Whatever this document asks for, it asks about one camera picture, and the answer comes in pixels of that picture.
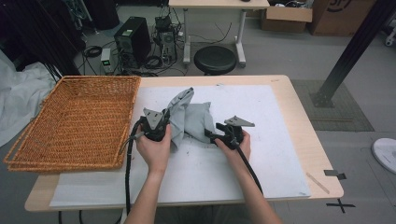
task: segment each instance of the wicker basket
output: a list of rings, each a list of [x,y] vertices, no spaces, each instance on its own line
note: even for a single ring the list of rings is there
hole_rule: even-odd
[[[63,77],[4,158],[8,170],[120,168],[139,85],[140,77]]]

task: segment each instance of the black stool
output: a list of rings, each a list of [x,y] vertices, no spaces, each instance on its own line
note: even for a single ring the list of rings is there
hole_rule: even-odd
[[[209,46],[199,49],[195,53],[194,63],[206,76],[217,76],[233,71],[236,66],[236,58],[229,49]]]

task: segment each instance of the person's left hand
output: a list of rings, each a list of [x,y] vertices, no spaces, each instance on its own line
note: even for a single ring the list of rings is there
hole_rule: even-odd
[[[149,140],[145,135],[136,140],[136,148],[148,164],[148,172],[163,175],[168,165],[172,131],[171,125],[166,125],[166,133],[161,142]]]

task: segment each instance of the person's right hand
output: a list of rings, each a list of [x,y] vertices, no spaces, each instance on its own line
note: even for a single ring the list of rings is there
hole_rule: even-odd
[[[245,154],[245,157],[247,160],[250,157],[250,134],[242,130],[242,135],[244,135],[244,140],[242,143],[239,145],[242,149],[242,152]],[[231,150],[229,149],[221,140],[218,138],[215,139],[216,145],[218,145],[219,148],[224,152],[225,156],[228,159],[228,162],[230,163],[231,167],[233,167],[233,170],[235,172],[248,172],[248,168],[244,164],[244,161],[242,160],[241,156],[239,155],[238,151]]]
[[[141,132],[140,126],[138,127],[137,132]],[[169,160],[171,138],[171,125],[168,124],[166,125],[165,136],[161,142],[151,141],[145,135],[136,140],[136,148],[148,164],[148,171],[150,173],[161,175],[165,173]]]

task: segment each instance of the black tape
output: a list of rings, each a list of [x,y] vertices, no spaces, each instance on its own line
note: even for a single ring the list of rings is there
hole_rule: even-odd
[[[326,203],[327,206],[332,206],[332,207],[341,207],[341,211],[343,213],[346,212],[346,210],[344,209],[344,207],[356,207],[353,204],[347,204],[347,203],[341,203],[340,199],[337,199],[338,203]]]
[[[344,174],[344,173],[338,174],[338,171],[336,171],[336,170],[324,170],[324,174],[326,176],[337,176],[338,180],[347,179],[346,174]]]

